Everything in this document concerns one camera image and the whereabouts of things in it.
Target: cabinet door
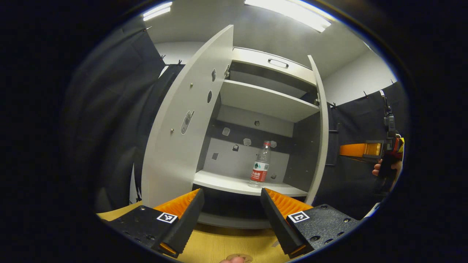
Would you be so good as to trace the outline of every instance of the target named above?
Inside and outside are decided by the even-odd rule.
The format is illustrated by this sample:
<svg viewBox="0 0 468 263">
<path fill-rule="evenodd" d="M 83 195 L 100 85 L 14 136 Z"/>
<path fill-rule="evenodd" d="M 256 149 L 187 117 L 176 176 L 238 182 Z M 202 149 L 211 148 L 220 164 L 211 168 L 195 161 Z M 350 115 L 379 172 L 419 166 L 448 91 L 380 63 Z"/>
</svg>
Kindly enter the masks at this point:
<svg viewBox="0 0 468 263">
<path fill-rule="evenodd" d="M 233 25 L 229 25 L 208 40 L 185 65 L 166 94 L 154 120 L 143 160 L 141 194 L 144 205 L 154 207 L 191 191 L 208 122 L 225 78 L 224 72 L 231 64 L 233 30 Z M 187 126 L 184 123 L 188 112 L 191 118 Z"/>
<path fill-rule="evenodd" d="M 328 104 L 327 98 L 325 98 L 325 90 L 323 89 L 322 79 L 320 78 L 320 74 L 317 70 L 317 66 L 315 65 L 314 60 L 312 59 L 311 55 L 307 56 L 310 61 L 310 65 L 312 66 L 312 70 L 314 72 L 315 78 L 317 79 L 317 93 L 319 96 L 319 109 L 320 109 L 320 145 L 319 145 L 319 155 L 317 158 L 317 166 L 315 167 L 314 178 L 312 179 L 312 184 L 310 185 L 310 189 L 308 191 L 305 203 L 306 204 L 313 204 L 315 200 L 315 196 L 317 195 L 317 191 L 320 186 L 320 182 L 322 181 L 323 171 L 325 170 L 325 162 L 327 160 L 327 152 L 328 152 Z"/>
</svg>

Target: white shelf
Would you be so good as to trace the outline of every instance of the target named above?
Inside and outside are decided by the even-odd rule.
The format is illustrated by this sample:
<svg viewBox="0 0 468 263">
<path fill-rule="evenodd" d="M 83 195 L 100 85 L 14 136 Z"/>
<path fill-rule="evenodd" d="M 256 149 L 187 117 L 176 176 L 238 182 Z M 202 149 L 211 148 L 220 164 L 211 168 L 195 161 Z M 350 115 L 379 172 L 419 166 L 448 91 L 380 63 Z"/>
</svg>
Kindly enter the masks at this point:
<svg viewBox="0 0 468 263">
<path fill-rule="evenodd" d="M 231 193 L 260 196 L 262 189 L 249 186 L 249 179 L 240 179 L 218 175 L 201 170 L 195 174 L 193 183 Z M 304 197 L 307 192 L 299 190 L 285 183 L 265 183 L 263 187 L 284 194 L 289 197 Z"/>
<path fill-rule="evenodd" d="M 210 226 L 240 228 L 240 229 L 266 229 L 271 228 L 267 219 L 242 219 L 200 213 L 198 222 Z"/>
<path fill-rule="evenodd" d="M 224 80 L 220 93 L 221 103 L 224 105 L 294 123 L 320 111 L 317 106 L 298 98 L 233 80 Z"/>
<path fill-rule="evenodd" d="M 317 85 L 312 70 L 288 59 L 261 51 L 245 48 L 234 48 L 232 61 L 267 68 L 298 80 Z"/>
</svg>

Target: human hand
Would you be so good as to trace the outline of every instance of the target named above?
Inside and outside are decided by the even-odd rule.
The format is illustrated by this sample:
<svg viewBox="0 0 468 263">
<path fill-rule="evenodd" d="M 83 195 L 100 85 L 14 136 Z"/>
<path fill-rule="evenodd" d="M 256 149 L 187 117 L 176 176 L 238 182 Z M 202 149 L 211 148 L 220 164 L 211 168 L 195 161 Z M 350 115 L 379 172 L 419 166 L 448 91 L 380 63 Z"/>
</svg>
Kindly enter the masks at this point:
<svg viewBox="0 0 468 263">
<path fill-rule="evenodd" d="M 231 258 L 231 260 L 227 260 L 227 259 L 222 260 L 220 263 L 244 263 L 244 258 L 237 256 L 237 257 Z"/>
<path fill-rule="evenodd" d="M 402 161 L 398 161 L 390 166 L 391 169 L 396 169 L 396 175 L 398 176 L 400 174 L 400 170 L 402 169 Z M 372 171 L 372 174 L 375 176 L 379 176 L 379 170 L 380 166 L 382 164 L 382 159 L 380 159 L 379 163 L 374 165 L 374 170 Z"/>
</svg>

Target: wooden table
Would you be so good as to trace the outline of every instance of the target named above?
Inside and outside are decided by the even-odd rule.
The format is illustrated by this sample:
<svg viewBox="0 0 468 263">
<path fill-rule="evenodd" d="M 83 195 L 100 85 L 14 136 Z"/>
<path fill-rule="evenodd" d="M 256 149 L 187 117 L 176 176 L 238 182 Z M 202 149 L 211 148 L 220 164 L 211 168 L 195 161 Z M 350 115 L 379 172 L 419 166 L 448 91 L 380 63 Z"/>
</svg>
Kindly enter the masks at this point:
<svg viewBox="0 0 468 263">
<path fill-rule="evenodd" d="M 139 205 L 142 205 L 141 201 L 97 215 L 105 220 L 114 220 Z M 178 260 L 185 263 L 218 263 L 231 254 L 247 254 L 253 257 L 253 263 L 289 261 L 277 241 L 271 229 L 244 230 L 197 224 Z"/>
</svg>

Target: finger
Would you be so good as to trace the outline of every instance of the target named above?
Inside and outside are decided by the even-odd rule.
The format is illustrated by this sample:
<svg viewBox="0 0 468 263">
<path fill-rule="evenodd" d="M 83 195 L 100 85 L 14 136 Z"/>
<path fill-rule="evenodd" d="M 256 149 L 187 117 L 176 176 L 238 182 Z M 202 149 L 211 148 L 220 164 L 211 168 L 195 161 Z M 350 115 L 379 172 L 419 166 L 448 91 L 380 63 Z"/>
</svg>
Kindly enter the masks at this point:
<svg viewBox="0 0 468 263">
<path fill-rule="evenodd" d="M 243 257 L 240 257 L 240 256 L 233 257 L 233 258 L 231 259 L 231 262 L 232 262 L 232 263 L 244 263 L 244 258 L 243 258 Z"/>
</svg>

